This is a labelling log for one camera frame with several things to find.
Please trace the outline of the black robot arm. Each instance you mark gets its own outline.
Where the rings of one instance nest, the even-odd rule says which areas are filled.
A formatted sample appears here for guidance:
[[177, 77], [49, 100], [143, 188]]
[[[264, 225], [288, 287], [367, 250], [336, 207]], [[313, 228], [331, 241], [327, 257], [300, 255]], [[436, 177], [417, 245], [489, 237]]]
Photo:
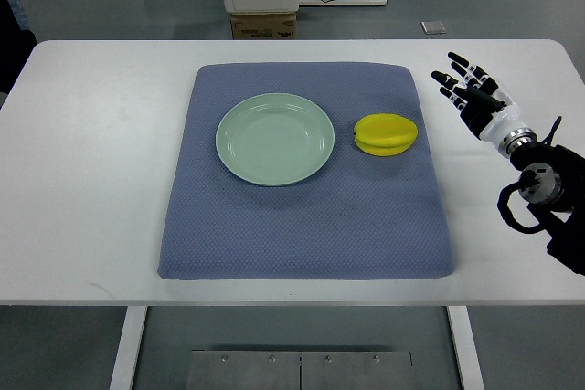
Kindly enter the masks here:
[[[557, 117], [549, 134], [539, 140], [528, 128], [508, 133], [500, 150], [520, 172], [518, 180], [500, 192], [497, 208], [502, 219], [525, 235], [545, 231], [547, 253], [576, 274], [584, 274], [584, 158], [557, 144]], [[534, 226], [520, 224], [508, 202], [518, 193], [536, 219]]]

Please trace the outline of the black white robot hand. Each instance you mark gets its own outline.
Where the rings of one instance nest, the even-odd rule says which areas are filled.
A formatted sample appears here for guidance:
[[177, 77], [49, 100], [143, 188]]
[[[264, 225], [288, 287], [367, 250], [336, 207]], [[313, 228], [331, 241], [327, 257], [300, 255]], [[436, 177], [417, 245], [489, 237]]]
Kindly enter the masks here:
[[475, 138], [491, 143], [505, 158], [537, 141], [536, 133], [522, 121], [519, 106], [491, 75], [454, 52], [448, 58], [453, 73], [435, 70], [431, 77]]

